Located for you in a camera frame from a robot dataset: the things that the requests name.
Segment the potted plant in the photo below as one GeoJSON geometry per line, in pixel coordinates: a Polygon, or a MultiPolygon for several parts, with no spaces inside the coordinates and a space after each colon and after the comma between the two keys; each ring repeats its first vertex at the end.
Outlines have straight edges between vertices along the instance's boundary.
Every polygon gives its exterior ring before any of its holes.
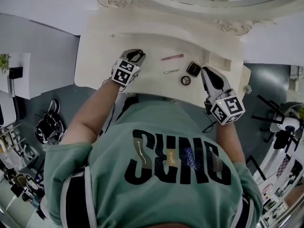
{"type": "Polygon", "coordinates": [[[0,54],[0,69],[2,74],[5,74],[9,70],[10,56],[8,54],[0,54]]]}

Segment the gray floor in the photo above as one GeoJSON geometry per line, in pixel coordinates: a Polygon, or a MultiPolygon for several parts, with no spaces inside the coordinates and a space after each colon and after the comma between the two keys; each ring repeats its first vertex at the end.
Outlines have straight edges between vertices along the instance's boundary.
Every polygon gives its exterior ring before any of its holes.
{"type": "MultiPolygon", "coordinates": [[[[269,150],[270,143],[264,143],[263,138],[267,137],[268,133],[259,131],[260,127],[267,126],[267,123],[251,119],[251,115],[266,116],[268,106],[261,102],[257,95],[262,95],[267,100],[273,100],[277,104],[286,101],[286,92],[289,84],[290,67],[285,65],[262,65],[248,64],[251,69],[251,77],[249,84],[252,87],[252,93],[245,95],[243,103],[246,109],[245,114],[236,122],[237,133],[239,135],[246,158],[250,155],[261,163],[269,150]]],[[[81,105],[94,92],[91,88],[77,87],[70,85],[64,88],[46,92],[31,100],[25,100],[26,117],[20,120],[22,123],[21,132],[26,137],[26,142],[40,149],[41,144],[36,140],[34,135],[34,120],[35,114],[40,114],[46,111],[50,101],[53,98],[60,100],[60,115],[66,125],[69,125],[73,116],[76,114],[81,105]]],[[[121,112],[124,103],[124,94],[120,94],[116,101],[116,111],[114,119],[121,112]]],[[[204,130],[210,125],[210,119],[204,114],[205,109],[190,105],[184,102],[178,104],[188,113],[188,115],[198,124],[201,130],[204,130]]],[[[215,127],[206,136],[215,139],[215,127]]],[[[252,172],[255,168],[252,164],[248,164],[252,172]]]]}

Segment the black stripe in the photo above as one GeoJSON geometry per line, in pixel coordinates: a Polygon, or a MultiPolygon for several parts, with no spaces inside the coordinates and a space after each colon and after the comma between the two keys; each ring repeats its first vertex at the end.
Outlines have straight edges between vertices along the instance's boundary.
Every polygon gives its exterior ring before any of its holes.
{"type": "Polygon", "coordinates": [[[247,197],[244,197],[246,201],[243,199],[243,209],[240,218],[238,219],[236,228],[245,228],[248,216],[249,216],[249,210],[250,210],[250,199],[247,197]]]}
{"type": "Polygon", "coordinates": [[[69,228],[90,228],[85,193],[85,176],[73,177],[66,194],[66,222],[69,228]]]}

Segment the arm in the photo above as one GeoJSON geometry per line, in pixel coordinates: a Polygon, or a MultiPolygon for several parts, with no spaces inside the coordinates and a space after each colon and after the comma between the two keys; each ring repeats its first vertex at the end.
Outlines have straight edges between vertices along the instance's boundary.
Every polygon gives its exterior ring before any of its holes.
{"type": "Polygon", "coordinates": [[[217,123],[217,143],[226,152],[232,162],[246,163],[241,143],[233,123],[217,123]]]}
{"type": "Polygon", "coordinates": [[[107,80],[80,108],[61,144],[94,143],[117,98],[120,85],[107,80]]]}

